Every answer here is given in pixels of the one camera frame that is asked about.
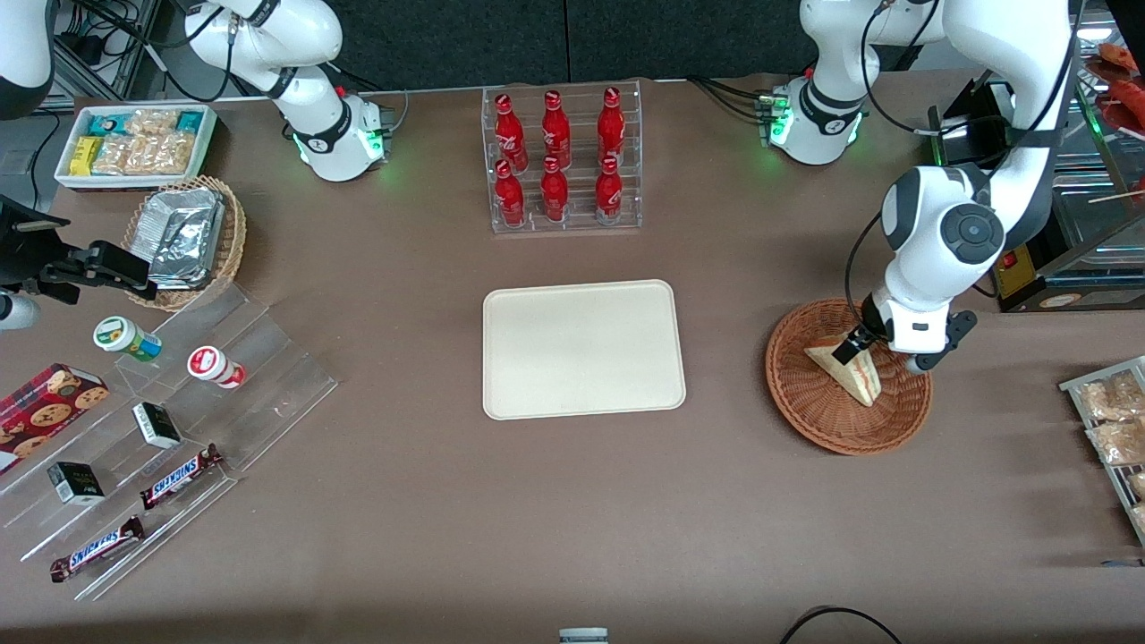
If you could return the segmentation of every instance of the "snickers bar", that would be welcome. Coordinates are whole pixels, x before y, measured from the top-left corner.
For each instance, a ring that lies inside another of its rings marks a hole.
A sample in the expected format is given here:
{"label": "snickers bar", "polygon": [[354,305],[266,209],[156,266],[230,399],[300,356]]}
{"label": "snickers bar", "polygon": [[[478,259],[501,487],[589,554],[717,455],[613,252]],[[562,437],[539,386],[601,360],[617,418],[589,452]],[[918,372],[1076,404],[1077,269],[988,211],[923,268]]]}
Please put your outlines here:
{"label": "snickers bar", "polygon": [[176,492],[187,486],[187,484],[203,476],[211,465],[222,461],[222,455],[215,449],[214,443],[207,446],[206,449],[199,451],[187,463],[179,466],[177,470],[164,477],[159,482],[151,486],[150,489],[145,489],[140,493],[143,497],[143,509],[150,510],[165,501],[167,497],[173,496]]}
{"label": "snickers bar", "polygon": [[82,549],[72,552],[71,557],[61,557],[52,561],[52,581],[60,583],[108,552],[132,541],[143,541],[144,536],[143,524],[140,523],[140,518],[132,517],[119,529],[109,532],[88,543]]}

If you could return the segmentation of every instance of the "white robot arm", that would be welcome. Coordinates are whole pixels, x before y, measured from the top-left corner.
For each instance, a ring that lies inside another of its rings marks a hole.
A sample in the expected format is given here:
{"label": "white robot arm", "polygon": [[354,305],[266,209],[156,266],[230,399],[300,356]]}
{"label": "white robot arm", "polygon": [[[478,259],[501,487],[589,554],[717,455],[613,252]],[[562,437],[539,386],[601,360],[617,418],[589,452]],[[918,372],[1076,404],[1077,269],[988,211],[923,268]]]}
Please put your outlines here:
{"label": "white robot arm", "polygon": [[[219,8],[224,10],[216,14]],[[347,181],[385,156],[378,105],[339,96],[317,66],[338,57],[342,46],[338,16],[325,2],[204,2],[187,13],[188,36],[208,19],[191,40],[195,53],[274,100],[294,129],[302,160],[318,176]]]}
{"label": "white robot arm", "polygon": [[[893,351],[921,358],[917,368],[933,367],[973,325],[972,315],[950,316],[950,301],[980,280],[1004,248],[1026,241],[1012,233],[1027,212],[1037,212],[1032,201],[1051,170],[1071,86],[1067,0],[804,0],[800,17],[820,45],[820,63],[812,80],[785,88],[791,116],[781,124],[782,135],[773,131],[773,143],[808,164],[842,155],[867,93],[860,28],[871,21],[871,42],[906,45],[931,9],[934,18],[917,41],[945,36],[968,58],[1004,77],[1013,88],[1010,125],[1019,142],[989,176],[976,167],[916,167],[890,188],[882,222],[895,257],[863,303],[862,323],[836,352],[843,362],[882,336]],[[878,58],[874,52],[866,58],[874,78]],[[1024,228],[1028,237],[1041,226]]]}
{"label": "white robot arm", "polygon": [[0,0],[0,120],[25,117],[52,89],[58,0]]}

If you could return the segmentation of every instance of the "red bottle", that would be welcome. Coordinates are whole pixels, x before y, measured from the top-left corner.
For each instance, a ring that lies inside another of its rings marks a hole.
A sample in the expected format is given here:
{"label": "red bottle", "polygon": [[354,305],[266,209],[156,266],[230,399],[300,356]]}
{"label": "red bottle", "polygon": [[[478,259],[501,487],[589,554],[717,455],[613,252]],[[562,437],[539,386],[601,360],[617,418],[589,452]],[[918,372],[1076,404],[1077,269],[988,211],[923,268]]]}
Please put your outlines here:
{"label": "red bottle", "polygon": [[621,91],[615,87],[605,89],[605,109],[597,119],[597,139],[598,163],[616,157],[616,165],[624,165],[624,112],[621,111]]}
{"label": "red bottle", "polygon": [[493,191],[497,193],[497,205],[502,211],[502,219],[510,228],[524,226],[524,190],[521,182],[513,176],[513,168],[505,159],[497,159],[497,183]]}
{"label": "red bottle", "polygon": [[601,166],[603,173],[597,179],[597,221],[611,226],[621,217],[624,183],[616,174],[616,157],[607,157]]}
{"label": "red bottle", "polygon": [[545,176],[540,180],[540,194],[545,197],[545,217],[561,223],[568,215],[569,181],[561,172],[561,164],[553,155],[545,157]]}
{"label": "red bottle", "polygon": [[502,157],[513,166],[513,174],[521,174],[529,167],[521,119],[513,113],[513,101],[508,94],[498,94],[493,104],[497,105],[497,146],[502,149]]}
{"label": "red bottle", "polygon": [[568,170],[572,165],[572,131],[569,117],[561,109],[560,92],[545,92],[545,118],[540,120],[540,129],[545,133],[545,154],[556,157],[561,170]]}

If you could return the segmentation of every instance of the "acrylic display stand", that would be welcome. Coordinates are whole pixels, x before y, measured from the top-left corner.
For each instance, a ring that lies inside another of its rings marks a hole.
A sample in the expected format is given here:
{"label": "acrylic display stand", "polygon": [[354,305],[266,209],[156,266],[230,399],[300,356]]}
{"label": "acrylic display stand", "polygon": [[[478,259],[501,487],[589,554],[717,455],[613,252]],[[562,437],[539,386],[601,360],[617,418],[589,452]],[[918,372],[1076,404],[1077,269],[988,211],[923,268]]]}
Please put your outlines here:
{"label": "acrylic display stand", "polygon": [[[616,223],[605,226],[597,221],[597,178],[600,176],[600,164],[597,162],[597,119],[605,107],[605,89],[608,87],[621,91],[621,110],[624,112],[624,159],[617,173],[624,183],[624,190],[621,193],[621,211]],[[562,108],[572,131],[572,165],[564,171],[569,182],[569,213],[562,223],[554,223],[545,217],[540,197],[540,179],[545,175],[545,141],[540,120],[545,116],[545,92],[550,89],[561,93]],[[524,127],[524,148],[529,152],[528,170],[516,176],[524,189],[524,226],[520,228],[505,226],[493,190],[497,182],[493,164],[502,158],[497,146],[497,108],[493,104],[498,94],[508,94],[513,99],[513,111]],[[493,233],[585,233],[640,227],[643,221],[640,198],[643,179],[643,117],[638,81],[492,87],[485,88],[481,99],[481,132],[485,148],[485,176]]]}
{"label": "acrylic display stand", "polygon": [[[191,519],[230,490],[255,460],[337,386],[322,367],[292,343],[267,307],[238,286],[208,289],[155,333],[163,352],[151,362],[123,356],[104,377],[111,395],[81,416],[44,449],[0,479],[0,520],[6,552],[42,570],[137,515],[147,539],[55,584],[76,599],[96,599]],[[187,372],[187,356],[213,345],[246,369],[246,382],[223,390]],[[148,445],[132,408],[161,405],[182,435],[175,449]],[[150,488],[208,443],[226,463],[211,468],[185,489],[144,511],[140,492]],[[96,505],[60,502],[47,469],[56,461],[87,463],[106,497]]]}

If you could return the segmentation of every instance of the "cookie box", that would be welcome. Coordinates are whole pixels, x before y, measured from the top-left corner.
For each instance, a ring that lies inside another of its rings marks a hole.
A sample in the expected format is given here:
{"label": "cookie box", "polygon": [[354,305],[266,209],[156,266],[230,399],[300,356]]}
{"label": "cookie box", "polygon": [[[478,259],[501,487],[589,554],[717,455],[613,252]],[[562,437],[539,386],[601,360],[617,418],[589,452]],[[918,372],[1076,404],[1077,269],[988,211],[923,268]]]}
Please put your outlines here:
{"label": "cookie box", "polygon": [[105,398],[108,386],[96,376],[53,364],[0,400],[0,474]]}

